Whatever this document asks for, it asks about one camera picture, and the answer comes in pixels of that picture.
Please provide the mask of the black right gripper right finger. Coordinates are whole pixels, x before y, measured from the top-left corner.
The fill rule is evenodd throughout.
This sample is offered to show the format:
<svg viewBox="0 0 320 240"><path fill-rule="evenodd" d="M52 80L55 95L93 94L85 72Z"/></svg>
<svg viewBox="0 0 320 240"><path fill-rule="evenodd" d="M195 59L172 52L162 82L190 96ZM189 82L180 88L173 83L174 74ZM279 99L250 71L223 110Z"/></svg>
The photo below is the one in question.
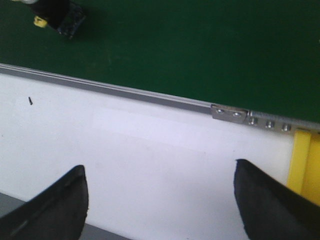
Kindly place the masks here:
<svg viewBox="0 0 320 240"><path fill-rule="evenodd" d="M251 240L318 240L320 207L246 159L236 161L234 197Z"/></svg>

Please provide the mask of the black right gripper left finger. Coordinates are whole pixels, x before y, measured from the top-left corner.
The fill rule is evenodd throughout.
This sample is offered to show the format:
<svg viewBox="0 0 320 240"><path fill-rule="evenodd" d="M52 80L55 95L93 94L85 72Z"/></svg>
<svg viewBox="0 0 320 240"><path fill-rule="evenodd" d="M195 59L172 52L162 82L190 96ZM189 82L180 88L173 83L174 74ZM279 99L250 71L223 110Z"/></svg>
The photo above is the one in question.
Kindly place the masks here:
<svg viewBox="0 0 320 240"><path fill-rule="evenodd" d="M40 194L0 218L2 240L78 240L89 208L85 167L76 165Z"/></svg>

